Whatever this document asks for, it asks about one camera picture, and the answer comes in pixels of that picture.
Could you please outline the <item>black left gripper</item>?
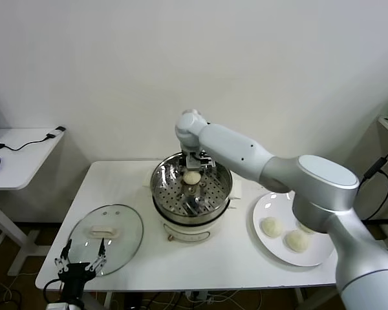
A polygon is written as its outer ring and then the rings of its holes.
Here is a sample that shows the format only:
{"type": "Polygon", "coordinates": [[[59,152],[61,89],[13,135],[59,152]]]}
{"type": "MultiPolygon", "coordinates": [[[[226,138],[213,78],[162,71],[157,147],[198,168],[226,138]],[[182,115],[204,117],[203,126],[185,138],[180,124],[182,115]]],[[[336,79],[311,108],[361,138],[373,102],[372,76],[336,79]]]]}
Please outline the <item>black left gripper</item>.
{"type": "Polygon", "coordinates": [[[58,277],[63,282],[63,293],[82,293],[85,284],[96,277],[107,262],[105,239],[102,238],[96,259],[89,263],[69,263],[69,251],[72,240],[69,239],[60,256],[54,259],[58,277]]]}

